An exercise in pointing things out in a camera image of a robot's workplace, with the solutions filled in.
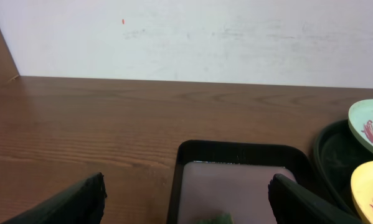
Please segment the yellow plate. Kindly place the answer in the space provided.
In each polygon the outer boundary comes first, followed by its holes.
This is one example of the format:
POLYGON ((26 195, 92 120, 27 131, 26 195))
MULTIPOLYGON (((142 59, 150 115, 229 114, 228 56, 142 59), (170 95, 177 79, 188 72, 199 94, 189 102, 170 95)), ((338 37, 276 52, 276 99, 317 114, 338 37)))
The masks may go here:
POLYGON ((358 166, 351 176, 354 206, 364 223, 373 224, 373 161, 358 166))

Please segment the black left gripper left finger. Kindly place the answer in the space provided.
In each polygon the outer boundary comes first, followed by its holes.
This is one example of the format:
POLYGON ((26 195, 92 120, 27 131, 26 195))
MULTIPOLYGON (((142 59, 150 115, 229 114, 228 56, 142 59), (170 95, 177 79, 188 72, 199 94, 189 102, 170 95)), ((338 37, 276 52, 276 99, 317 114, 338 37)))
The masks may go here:
POLYGON ((107 198, 98 172, 77 182, 4 224, 100 224, 107 198))

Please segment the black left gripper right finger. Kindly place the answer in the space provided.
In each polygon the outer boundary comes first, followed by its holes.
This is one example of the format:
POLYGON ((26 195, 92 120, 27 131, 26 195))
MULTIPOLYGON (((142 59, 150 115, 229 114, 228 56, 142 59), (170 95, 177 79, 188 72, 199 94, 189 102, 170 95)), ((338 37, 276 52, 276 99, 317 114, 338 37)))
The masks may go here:
POLYGON ((358 218, 335 207, 283 174, 275 174, 270 181, 268 200, 277 223, 361 223, 358 218))

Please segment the mint green plate top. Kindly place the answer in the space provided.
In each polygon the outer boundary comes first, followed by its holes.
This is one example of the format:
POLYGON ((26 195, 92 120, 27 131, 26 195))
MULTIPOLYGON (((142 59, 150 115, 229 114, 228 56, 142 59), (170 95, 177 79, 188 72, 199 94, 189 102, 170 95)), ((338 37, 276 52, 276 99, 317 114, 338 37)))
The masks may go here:
POLYGON ((355 102, 349 108, 348 125, 354 137, 373 154, 373 99, 355 102))

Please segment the green yellow sponge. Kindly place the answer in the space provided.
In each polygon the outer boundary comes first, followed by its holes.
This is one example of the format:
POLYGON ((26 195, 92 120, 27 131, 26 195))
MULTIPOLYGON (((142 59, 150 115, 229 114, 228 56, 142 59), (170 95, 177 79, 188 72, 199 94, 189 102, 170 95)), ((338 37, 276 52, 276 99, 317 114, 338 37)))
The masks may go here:
POLYGON ((213 218, 201 219, 195 224, 234 224, 231 214, 223 213, 213 218))

